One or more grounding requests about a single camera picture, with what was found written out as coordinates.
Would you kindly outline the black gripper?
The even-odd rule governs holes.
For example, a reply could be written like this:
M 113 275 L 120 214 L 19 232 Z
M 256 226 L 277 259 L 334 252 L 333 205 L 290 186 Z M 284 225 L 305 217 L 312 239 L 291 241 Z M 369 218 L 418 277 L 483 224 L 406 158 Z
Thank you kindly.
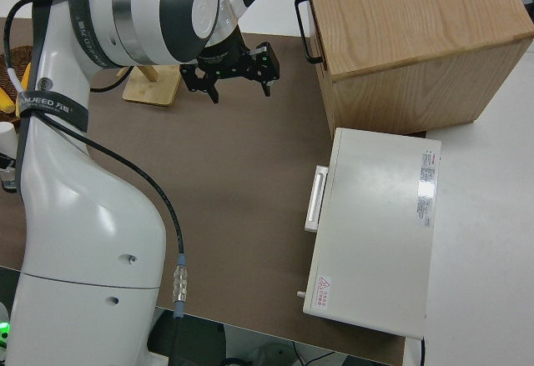
M 280 79 L 280 63 L 271 44 L 263 42 L 249 50 L 240 28 L 223 41 L 205 47 L 197 62 L 181 64 L 180 74 L 190 92 L 207 93 L 213 103 L 219 102 L 216 72 L 231 73 L 234 69 L 239 77 L 260 83 L 266 97 L 271 95 L 271 85 Z

